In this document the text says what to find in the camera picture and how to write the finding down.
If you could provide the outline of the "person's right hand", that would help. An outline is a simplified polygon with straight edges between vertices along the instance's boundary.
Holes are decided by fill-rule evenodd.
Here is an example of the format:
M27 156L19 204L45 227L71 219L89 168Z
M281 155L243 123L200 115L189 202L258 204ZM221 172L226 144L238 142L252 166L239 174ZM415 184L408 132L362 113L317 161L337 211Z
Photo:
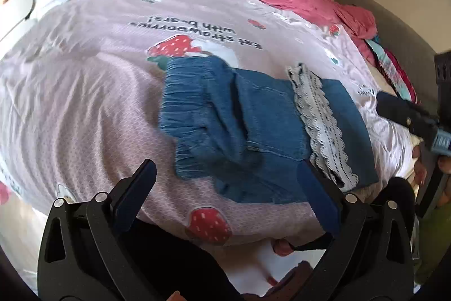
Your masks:
M421 148L419 145L413 148L412 158L416 161L414 164L414 181L417 185L423 186L423 184L425 184L427 171L426 166L424 166L421 161ZM450 157L441 157L438 163L441 171L443 171L448 176L446 187L443 190L441 197L439 198L439 201L437 203L438 206L443 206L450 202Z

